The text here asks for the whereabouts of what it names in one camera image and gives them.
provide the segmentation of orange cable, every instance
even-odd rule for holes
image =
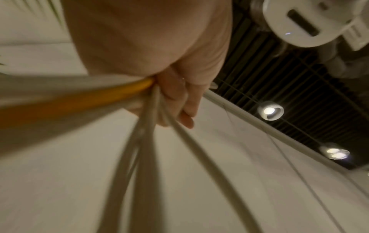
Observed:
[[[3,108],[0,109],[0,129],[54,119],[111,104],[150,88],[154,81],[154,78],[145,78],[123,86],[72,94],[47,102]]]

